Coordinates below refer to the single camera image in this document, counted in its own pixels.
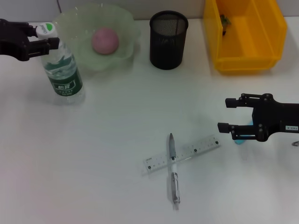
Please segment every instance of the ruler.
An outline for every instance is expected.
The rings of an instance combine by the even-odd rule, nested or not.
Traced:
[[[208,136],[193,144],[176,149],[176,163],[209,152],[213,149],[219,148],[220,146],[220,142],[214,135]],[[148,173],[170,166],[172,163],[173,161],[169,159],[168,152],[143,160],[143,164],[145,165]]]

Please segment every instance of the yellow storage box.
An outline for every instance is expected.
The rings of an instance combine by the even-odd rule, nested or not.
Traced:
[[[231,25],[222,35],[220,15]],[[215,68],[272,68],[281,59],[287,25],[275,0],[206,0],[204,23]]]

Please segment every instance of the ballpoint pen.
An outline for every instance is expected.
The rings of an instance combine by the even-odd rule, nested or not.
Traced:
[[[176,210],[178,210],[178,204],[181,202],[179,198],[179,190],[178,190],[178,172],[177,172],[177,164],[176,164],[176,149],[174,146],[174,139],[172,133],[169,136],[169,155],[170,160],[172,160],[171,165],[171,192],[173,203],[176,206]]]

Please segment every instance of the pink ball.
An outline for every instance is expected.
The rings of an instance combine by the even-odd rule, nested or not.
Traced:
[[[118,48],[119,40],[117,33],[108,28],[97,30],[92,38],[93,49],[103,55],[109,55]]]

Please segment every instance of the plastic bottle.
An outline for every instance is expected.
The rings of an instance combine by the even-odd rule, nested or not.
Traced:
[[[53,23],[45,22],[36,28],[40,40],[58,37]],[[83,83],[75,62],[74,55],[61,40],[57,50],[50,50],[48,55],[41,56],[43,67],[59,95],[59,104],[79,104],[85,98]]]

